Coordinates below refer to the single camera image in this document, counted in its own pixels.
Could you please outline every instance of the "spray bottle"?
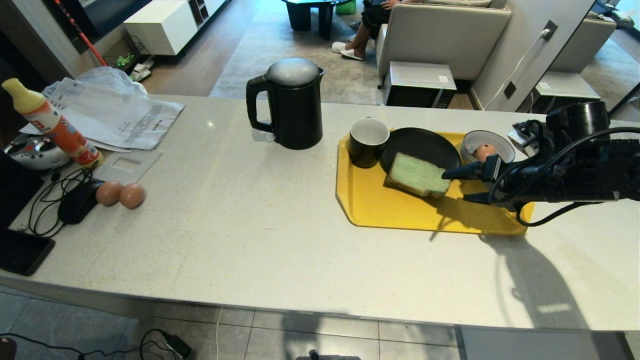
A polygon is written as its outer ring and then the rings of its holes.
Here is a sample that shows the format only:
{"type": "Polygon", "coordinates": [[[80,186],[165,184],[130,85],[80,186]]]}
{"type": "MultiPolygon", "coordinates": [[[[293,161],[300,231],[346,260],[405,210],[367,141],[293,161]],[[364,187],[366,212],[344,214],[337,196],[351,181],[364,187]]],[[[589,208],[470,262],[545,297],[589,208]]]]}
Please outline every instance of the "spray bottle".
{"type": "Polygon", "coordinates": [[[15,78],[2,83],[2,87],[13,97],[13,108],[73,161],[86,168],[96,162],[100,165],[104,161],[102,153],[44,95],[25,88],[15,78]]]}

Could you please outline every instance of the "kettle lid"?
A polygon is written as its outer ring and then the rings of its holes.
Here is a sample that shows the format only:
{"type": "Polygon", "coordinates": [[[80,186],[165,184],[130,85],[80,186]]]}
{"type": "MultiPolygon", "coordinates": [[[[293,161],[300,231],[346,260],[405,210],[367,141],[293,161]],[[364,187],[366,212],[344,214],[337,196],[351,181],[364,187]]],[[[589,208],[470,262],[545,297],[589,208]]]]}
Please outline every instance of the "kettle lid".
{"type": "Polygon", "coordinates": [[[269,67],[265,78],[282,86],[302,86],[315,81],[320,69],[303,58],[282,59],[269,67]]]}

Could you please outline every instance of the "beige sofa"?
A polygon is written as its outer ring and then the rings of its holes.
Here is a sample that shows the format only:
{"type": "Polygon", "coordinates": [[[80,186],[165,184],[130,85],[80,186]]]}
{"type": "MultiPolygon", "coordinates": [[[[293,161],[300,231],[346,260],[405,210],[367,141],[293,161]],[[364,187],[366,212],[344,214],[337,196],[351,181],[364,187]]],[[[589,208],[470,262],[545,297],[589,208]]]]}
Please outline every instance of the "beige sofa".
{"type": "Polygon", "coordinates": [[[504,5],[396,5],[376,41],[380,83],[390,61],[446,64],[454,79],[475,80],[511,17],[504,5]]]}
{"type": "Polygon", "coordinates": [[[549,71],[580,74],[615,29],[616,23],[608,17],[602,20],[584,19],[551,64],[549,71]]]}

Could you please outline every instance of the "brown egg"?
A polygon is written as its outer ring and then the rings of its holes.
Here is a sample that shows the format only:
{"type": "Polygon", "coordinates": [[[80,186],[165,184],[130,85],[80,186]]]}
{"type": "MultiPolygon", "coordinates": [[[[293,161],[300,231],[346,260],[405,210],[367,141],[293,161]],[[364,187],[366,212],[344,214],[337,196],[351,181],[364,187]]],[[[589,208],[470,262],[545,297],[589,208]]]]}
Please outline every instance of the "brown egg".
{"type": "Polygon", "coordinates": [[[147,192],[140,184],[128,184],[120,192],[120,202],[127,209],[135,209],[145,200],[147,192]]]}
{"type": "Polygon", "coordinates": [[[485,162],[487,156],[496,155],[497,153],[498,150],[495,149],[495,146],[491,145],[490,143],[484,143],[476,149],[476,151],[474,152],[474,156],[476,157],[476,159],[485,162]]]}
{"type": "Polygon", "coordinates": [[[95,199],[98,203],[111,206],[118,202],[120,198],[120,191],[122,190],[122,184],[118,181],[110,180],[100,185],[98,191],[95,193],[95,199]]]}

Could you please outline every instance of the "white slipper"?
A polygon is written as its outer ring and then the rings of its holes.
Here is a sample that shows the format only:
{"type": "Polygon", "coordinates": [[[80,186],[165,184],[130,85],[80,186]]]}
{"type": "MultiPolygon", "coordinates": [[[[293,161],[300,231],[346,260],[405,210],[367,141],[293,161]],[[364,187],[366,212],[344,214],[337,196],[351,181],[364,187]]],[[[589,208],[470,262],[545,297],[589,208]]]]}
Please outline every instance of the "white slipper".
{"type": "Polygon", "coordinates": [[[343,56],[346,56],[348,58],[352,58],[352,59],[356,59],[356,60],[360,60],[360,61],[364,60],[364,58],[357,57],[355,52],[353,51],[353,49],[351,49],[351,50],[342,50],[340,52],[340,54],[342,54],[343,56]]]}
{"type": "Polygon", "coordinates": [[[346,43],[336,41],[331,45],[331,50],[336,54],[340,54],[341,51],[344,51],[345,46],[347,46],[346,43]]]}

